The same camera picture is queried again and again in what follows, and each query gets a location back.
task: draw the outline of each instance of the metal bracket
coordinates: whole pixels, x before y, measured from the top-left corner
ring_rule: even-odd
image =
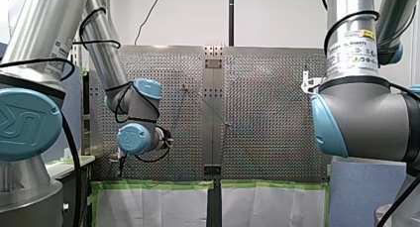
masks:
[[[222,68],[221,59],[206,59],[205,62],[206,68]]]
[[[222,173],[222,168],[220,165],[206,165],[204,166],[205,175],[220,175]]]
[[[309,78],[309,71],[303,71],[302,85],[300,86],[306,94],[317,94],[318,87],[322,82],[323,77]]]

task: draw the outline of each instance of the white cloth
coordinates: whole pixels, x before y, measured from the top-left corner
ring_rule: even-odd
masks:
[[[207,189],[107,189],[97,198],[97,227],[206,226]]]
[[[325,190],[222,190],[223,227],[323,227]]]

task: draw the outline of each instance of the green tape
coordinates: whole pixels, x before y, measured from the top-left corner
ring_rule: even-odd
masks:
[[[305,183],[280,180],[222,180],[222,188],[272,187],[283,189],[325,190],[326,183]]]
[[[123,179],[117,181],[95,181],[96,189],[159,189],[159,190],[191,190],[213,188],[212,181],[155,181]]]

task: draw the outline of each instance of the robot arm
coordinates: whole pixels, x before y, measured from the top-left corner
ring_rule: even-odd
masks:
[[[329,0],[327,73],[311,98],[316,141],[329,155],[412,163],[420,110],[378,74],[376,17],[373,0]]]
[[[392,207],[395,211],[399,206],[392,227],[418,226],[413,217],[420,202],[406,198],[406,189],[415,179],[411,191],[420,193],[414,177],[420,173],[420,108],[415,94],[420,89],[391,93],[392,86],[404,88],[380,77],[378,65],[401,59],[399,40],[416,2],[383,0],[377,18],[373,0],[329,0],[327,73],[319,93],[311,97],[316,142],[324,154],[407,163],[407,179]]]
[[[110,18],[101,10],[100,0],[87,0],[83,16],[87,21],[81,28],[85,42],[112,41],[115,29]],[[124,153],[141,155],[167,148],[170,134],[157,127],[161,86],[157,81],[135,79],[129,82],[118,53],[112,43],[87,44],[98,76],[106,91],[108,107],[118,114],[127,114],[130,123],[118,134],[118,145]]]

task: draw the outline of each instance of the metal frame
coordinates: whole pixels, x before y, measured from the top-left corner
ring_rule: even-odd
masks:
[[[327,177],[327,163],[330,161],[328,157],[321,156],[318,150],[315,148],[315,142],[313,144],[310,144],[310,149],[303,149],[303,150],[297,150],[296,157],[293,157],[294,159],[298,159],[299,155],[305,154],[305,156],[313,156],[313,157],[319,157],[320,156],[320,163],[314,163],[312,165],[315,165],[317,167],[307,167],[307,169],[302,170],[300,173],[297,173],[297,175],[284,175],[284,174],[276,174],[276,173],[268,173],[265,175],[253,175],[252,172],[239,172],[239,175],[231,175],[229,173],[229,166],[226,166],[228,163],[226,160],[223,162],[223,158],[228,159],[225,155],[226,149],[226,142],[229,140],[226,140],[226,132],[227,129],[232,129],[233,126],[235,126],[235,122],[232,120],[230,121],[229,117],[230,114],[226,114],[227,106],[225,104],[226,99],[231,99],[232,97],[227,97],[229,95],[229,84],[227,84],[227,69],[231,69],[231,63],[232,60],[235,59],[237,61],[240,61],[241,59],[249,59],[246,60],[247,64],[252,64],[253,59],[259,60],[261,57],[263,59],[273,61],[274,64],[269,64],[271,67],[267,69],[267,71],[274,72],[276,69],[276,66],[281,64],[282,62],[286,62],[286,64],[291,64],[291,70],[288,74],[293,74],[293,82],[296,83],[297,76],[302,77],[303,75],[303,64],[306,62],[306,60],[313,56],[313,55],[321,55],[321,50],[315,50],[315,49],[262,49],[262,48],[222,48],[222,47],[214,47],[214,46],[206,46],[206,47],[123,47],[121,48],[121,55],[123,57],[125,67],[128,70],[130,78],[133,78],[133,73],[131,72],[131,69],[152,69],[157,68],[157,65],[154,64],[154,61],[158,62],[160,60],[161,56],[168,56],[172,57],[173,59],[177,60],[178,57],[189,57],[191,55],[195,55],[196,59],[200,59],[200,62],[195,61],[195,65],[198,65],[201,67],[201,75],[197,77],[194,77],[194,79],[200,79],[201,84],[196,84],[195,90],[188,90],[189,87],[185,87],[189,92],[188,96],[189,99],[193,99],[193,102],[198,103],[198,107],[201,107],[200,111],[200,117],[201,117],[201,131],[200,135],[201,137],[198,139],[201,139],[201,168],[200,170],[197,170],[197,174],[192,179],[220,179],[220,178],[264,178],[264,179],[282,179],[282,180],[293,180],[293,181],[305,181],[305,182],[322,182],[322,181],[328,181]],[[149,63],[145,63],[142,61],[142,59],[148,60],[151,59],[152,61]],[[130,62],[130,59],[136,60],[139,63],[133,63],[133,64],[127,64],[127,62]],[[310,60],[308,62],[308,69],[311,71],[311,76],[322,76],[324,73],[324,61],[321,58],[312,58],[314,60]],[[173,66],[174,69],[183,70],[185,69],[185,66],[188,66],[188,64],[184,63],[176,63],[176,64],[163,64],[164,66],[167,66],[171,68]],[[252,64],[252,66],[261,66],[260,64]],[[103,141],[101,140],[101,134],[99,130],[99,125],[103,122],[105,122],[107,125],[112,125],[109,121],[105,121],[104,119],[108,119],[109,116],[112,116],[110,112],[108,112],[108,116],[101,117],[100,111],[103,108],[103,91],[101,89],[100,83],[98,82],[98,77],[95,72],[95,70],[90,70],[90,97],[91,99],[91,106],[90,106],[90,114],[91,114],[91,153],[95,156],[99,157],[99,160],[103,159],[104,156],[109,155],[108,153],[104,153],[103,151]],[[169,82],[169,87],[173,86],[174,84],[178,85],[178,89],[181,89],[179,87],[179,82],[177,79],[180,79],[180,76],[176,76],[172,78],[172,80],[169,79],[169,76],[171,76],[173,73],[165,73],[165,71],[162,71],[160,76],[164,80],[163,82],[163,89],[165,88],[165,82]],[[140,72],[139,74],[135,74],[135,76],[144,76],[144,72]],[[303,92],[300,90],[295,90],[294,93],[299,93],[298,99],[302,99]],[[173,97],[164,97],[162,102],[165,102],[165,99],[180,99],[180,96]],[[300,105],[305,104],[308,106],[308,109],[304,109],[307,113],[304,113],[306,117],[304,118],[306,120],[310,120],[310,110],[309,110],[309,101],[307,102],[301,102],[298,103]],[[169,112],[163,106],[162,108],[162,114],[163,117],[160,118],[160,122],[163,124],[170,124],[171,120],[165,116],[165,112]],[[183,112],[188,112],[189,108],[184,108]],[[307,125],[307,127],[303,127],[303,134],[313,141],[311,132],[312,132],[312,123],[306,122],[303,125]],[[179,139],[188,139],[188,135],[181,136]],[[302,143],[302,148],[305,148],[305,146],[309,145],[308,140]],[[304,167],[304,160],[296,160],[297,163],[300,163],[301,167]],[[117,166],[113,164],[108,163],[101,163],[98,165],[96,170],[100,169],[107,169],[107,171],[112,172],[113,174],[117,173]],[[127,169],[131,169],[130,175],[128,177],[131,178],[154,178],[154,179],[161,179],[161,180],[168,180],[172,179],[173,177],[164,176],[161,173],[159,175],[153,175],[151,173],[154,173],[154,171],[162,171],[162,167],[159,165],[149,165],[149,164],[135,164],[134,162],[128,164]],[[147,173],[141,173],[141,169],[146,169]],[[305,175],[306,171],[311,171],[311,169],[319,169],[320,174],[319,175]],[[93,177],[96,179],[102,179],[104,175],[98,175],[98,172],[93,172]],[[106,175],[106,178],[113,178],[111,175]],[[176,180],[191,180],[191,175],[186,178],[177,178]]]

